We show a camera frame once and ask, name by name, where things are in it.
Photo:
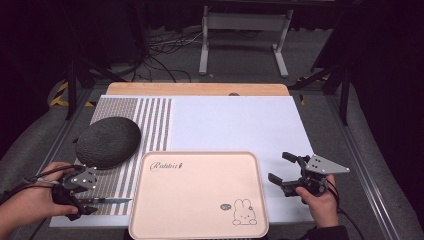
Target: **table leg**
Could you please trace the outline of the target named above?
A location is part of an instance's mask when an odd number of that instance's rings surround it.
[[[286,64],[284,63],[284,59],[283,59],[283,55],[281,54],[281,50],[283,49],[284,40],[286,39],[286,36],[287,36],[287,31],[288,31],[289,26],[290,26],[290,21],[292,19],[292,15],[293,15],[293,10],[288,10],[286,15],[285,15],[283,26],[281,27],[280,40],[279,40],[278,44],[272,45],[274,55],[275,55],[275,60],[277,61],[278,69],[280,70],[280,75],[283,78],[289,77],[289,73],[287,71]]]
[[[208,6],[204,6],[203,9],[203,43],[202,43],[202,54],[200,55],[200,67],[199,74],[204,76],[208,69],[208,54],[209,54],[209,43],[208,43]]]

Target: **wooden strip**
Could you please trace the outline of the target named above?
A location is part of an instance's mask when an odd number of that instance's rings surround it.
[[[244,83],[121,83],[109,85],[107,95],[146,96],[290,96],[284,84]]]

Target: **black and white stripes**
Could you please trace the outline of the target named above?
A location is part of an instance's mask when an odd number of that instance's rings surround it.
[[[98,171],[96,189],[80,193],[78,198],[134,198],[143,155],[149,151],[165,151],[169,146],[172,104],[170,98],[102,96],[91,123],[113,116],[129,118],[141,129],[141,144],[121,166]],[[94,207],[99,209],[96,215],[129,215],[132,201],[125,204],[97,204]]]

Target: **black cloth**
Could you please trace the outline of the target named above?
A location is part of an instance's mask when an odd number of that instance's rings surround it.
[[[309,240],[348,240],[347,229],[343,225],[328,228],[314,228],[308,231]]]

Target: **white surface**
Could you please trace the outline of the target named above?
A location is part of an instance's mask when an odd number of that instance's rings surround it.
[[[292,97],[172,96],[175,100],[170,150],[249,151],[260,165],[268,220],[275,223],[312,221],[299,197],[285,197],[268,181],[271,172],[284,181],[297,180],[300,167],[281,157],[282,152],[312,155]],[[83,216],[70,222],[56,217],[52,227],[127,227],[128,216]],[[112,220],[119,217],[122,224]]]

